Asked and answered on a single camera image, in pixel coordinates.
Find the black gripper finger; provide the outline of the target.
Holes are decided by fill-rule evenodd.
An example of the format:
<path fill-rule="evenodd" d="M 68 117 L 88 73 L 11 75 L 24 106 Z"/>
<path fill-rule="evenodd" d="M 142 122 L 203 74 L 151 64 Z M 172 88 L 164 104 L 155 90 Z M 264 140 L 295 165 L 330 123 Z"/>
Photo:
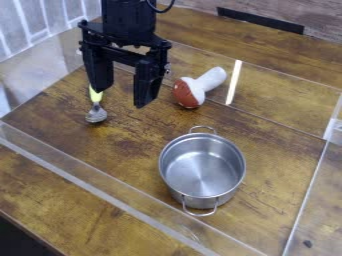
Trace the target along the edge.
<path fill-rule="evenodd" d="M 91 87 L 96 93 L 113 84 L 113 63 L 97 48 L 83 46 L 83 61 Z"/>
<path fill-rule="evenodd" d="M 150 60 L 140 60 L 134 75 L 134 105 L 143 108 L 158 97 L 163 81 L 163 68 Z"/>

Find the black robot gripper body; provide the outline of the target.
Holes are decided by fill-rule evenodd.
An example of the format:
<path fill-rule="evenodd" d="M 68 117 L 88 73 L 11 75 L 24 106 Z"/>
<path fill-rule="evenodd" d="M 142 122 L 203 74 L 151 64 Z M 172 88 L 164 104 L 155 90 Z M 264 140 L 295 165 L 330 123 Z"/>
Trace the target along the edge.
<path fill-rule="evenodd" d="M 156 0 L 100 0 L 101 21 L 81 20 L 80 51 L 84 65 L 140 61 L 147 58 L 155 65 L 168 65 L 171 42 L 155 34 L 156 15 L 172 8 L 156 6 Z"/>

